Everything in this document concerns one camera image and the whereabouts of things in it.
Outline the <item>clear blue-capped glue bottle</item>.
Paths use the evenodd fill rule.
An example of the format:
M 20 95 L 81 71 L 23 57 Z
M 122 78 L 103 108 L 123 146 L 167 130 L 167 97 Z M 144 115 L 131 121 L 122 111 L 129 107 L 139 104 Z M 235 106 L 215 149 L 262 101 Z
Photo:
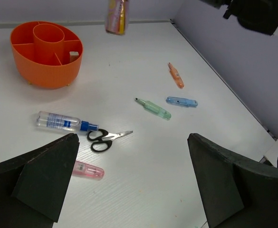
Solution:
M 98 131 L 99 126 L 79 118 L 40 111 L 37 115 L 36 125 L 57 130 L 71 132 Z

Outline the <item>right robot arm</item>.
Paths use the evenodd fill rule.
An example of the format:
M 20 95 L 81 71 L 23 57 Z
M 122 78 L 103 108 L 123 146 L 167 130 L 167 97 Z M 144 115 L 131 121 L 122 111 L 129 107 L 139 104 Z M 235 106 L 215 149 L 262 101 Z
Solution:
M 205 0 L 220 9 L 226 6 L 225 19 L 235 16 L 245 29 L 269 36 L 278 36 L 278 0 Z

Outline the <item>black handled scissors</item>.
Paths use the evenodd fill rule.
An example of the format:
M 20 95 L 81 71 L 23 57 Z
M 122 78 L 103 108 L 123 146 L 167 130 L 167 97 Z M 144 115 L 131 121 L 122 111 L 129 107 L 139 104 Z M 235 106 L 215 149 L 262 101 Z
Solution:
M 97 137 L 91 137 L 91 134 L 99 132 L 100 135 Z M 113 141 L 132 134 L 133 131 L 124 131 L 120 133 L 109 133 L 105 129 L 98 129 L 98 131 L 89 131 L 87 134 L 87 140 L 91 142 L 90 149 L 95 153 L 103 153 L 109 150 L 113 144 Z M 96 146 L 104 145 L 103 149 L 98 149 Z

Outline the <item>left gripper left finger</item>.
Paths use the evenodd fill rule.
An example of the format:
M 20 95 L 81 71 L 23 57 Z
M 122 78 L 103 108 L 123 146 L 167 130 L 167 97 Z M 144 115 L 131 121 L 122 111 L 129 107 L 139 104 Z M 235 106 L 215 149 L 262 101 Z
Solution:
M 58 222 L 79 149 L 69 133 L 0 163 L 0 228 L 51 228 Z

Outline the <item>pink glue stick tube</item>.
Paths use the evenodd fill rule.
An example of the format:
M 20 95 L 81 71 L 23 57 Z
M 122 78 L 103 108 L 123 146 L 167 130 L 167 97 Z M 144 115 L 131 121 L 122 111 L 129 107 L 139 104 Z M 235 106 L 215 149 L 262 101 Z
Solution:
M 124 35 L 129 21 L 128 14 L 128 0 L 109 0 L 105 20 L 106 32 L 118 36 Z

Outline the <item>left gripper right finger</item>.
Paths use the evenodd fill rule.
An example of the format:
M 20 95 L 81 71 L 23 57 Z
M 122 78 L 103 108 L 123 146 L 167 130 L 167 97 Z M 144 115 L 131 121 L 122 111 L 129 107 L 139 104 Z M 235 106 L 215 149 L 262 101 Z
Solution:
M 188 147 L 210 228 L 278 228 L 278 159 L 254 161 L 198 133 Z

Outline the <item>pink highlighter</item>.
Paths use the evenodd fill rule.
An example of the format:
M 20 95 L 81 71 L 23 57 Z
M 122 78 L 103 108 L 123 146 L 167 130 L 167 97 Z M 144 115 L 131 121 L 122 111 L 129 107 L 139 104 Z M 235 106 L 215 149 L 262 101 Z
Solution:
M 102 168 L 81 161 L 76 161 L 72 175 L 98 181 L 104 177 L 105 171 Z

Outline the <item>small tan eraser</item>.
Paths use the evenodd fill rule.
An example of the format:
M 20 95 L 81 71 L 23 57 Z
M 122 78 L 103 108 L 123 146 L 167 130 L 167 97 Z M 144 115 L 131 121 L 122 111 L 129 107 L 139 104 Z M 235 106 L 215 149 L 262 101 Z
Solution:
M 69 62 L 72 63 L 76 61 L 79 57 L 79 53 L 77 51 L 70 51 L 69 52 Z

